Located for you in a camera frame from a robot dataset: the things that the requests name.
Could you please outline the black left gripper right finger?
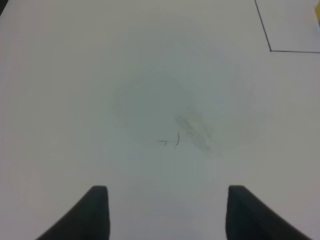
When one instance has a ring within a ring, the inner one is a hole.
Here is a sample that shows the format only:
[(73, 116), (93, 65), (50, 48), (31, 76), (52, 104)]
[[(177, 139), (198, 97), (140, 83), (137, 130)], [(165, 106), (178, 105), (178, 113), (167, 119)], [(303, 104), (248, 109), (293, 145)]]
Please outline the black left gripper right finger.
[(228, 187), (225, 233), (228, 240), (308, 240), (242, 185)]

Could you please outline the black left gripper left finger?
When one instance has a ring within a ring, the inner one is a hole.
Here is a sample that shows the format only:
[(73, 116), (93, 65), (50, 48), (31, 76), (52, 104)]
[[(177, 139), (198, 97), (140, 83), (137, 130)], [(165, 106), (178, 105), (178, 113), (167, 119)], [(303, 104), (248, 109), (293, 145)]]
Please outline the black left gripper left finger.
[(110, 211), (108, 189), (91, 187), (39, 240), (108, 240)]

